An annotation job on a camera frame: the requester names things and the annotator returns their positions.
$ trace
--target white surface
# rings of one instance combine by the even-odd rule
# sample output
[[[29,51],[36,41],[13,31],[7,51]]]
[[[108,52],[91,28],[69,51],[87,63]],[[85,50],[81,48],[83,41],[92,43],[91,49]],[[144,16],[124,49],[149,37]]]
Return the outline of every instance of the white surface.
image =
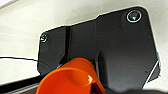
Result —
[[[12,0],[0,0],[0,7],[11,2]]]
[[[162,64],[161,77],[144,89],[168,91],[168,0],[19,0],[0,10],[0,56],[37,59],[42,32],[133,6],[149,12]],[[36,75],[36,63],[0,60],[1,84]]]

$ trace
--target black wire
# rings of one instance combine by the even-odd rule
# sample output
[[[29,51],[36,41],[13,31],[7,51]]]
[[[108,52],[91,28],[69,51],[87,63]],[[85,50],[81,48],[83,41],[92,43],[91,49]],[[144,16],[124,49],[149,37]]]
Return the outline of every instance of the black wire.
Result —
[[[5,59],[5,58],[6,58],[6,59],[20,59],[20,60],[36,61],[36,62],[38,62],[38,63],[40,63],[40,64],[43,64],[43,65],[47,66],[51,71],[53,71],[52,68],[51,68],[50,66],[48,66],[48,65],[45,64],[45,63],[39,62],[38,60],[35,60],[35,59],[19,58],[19,57],[0,57],[0,59]]]

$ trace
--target screw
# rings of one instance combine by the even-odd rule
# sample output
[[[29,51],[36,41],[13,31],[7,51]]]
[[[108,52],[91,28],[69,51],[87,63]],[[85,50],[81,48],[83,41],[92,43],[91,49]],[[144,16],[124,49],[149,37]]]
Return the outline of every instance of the screw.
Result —
[[[127,20],[131,23],[138,22],[141,19],[141,12],[138,10],[132,10],[127,14]]]
[[[40,41],[41,42],[46,42],[46,40],[47,40],[47,35],[42,33],[41,36],[40,36]]]

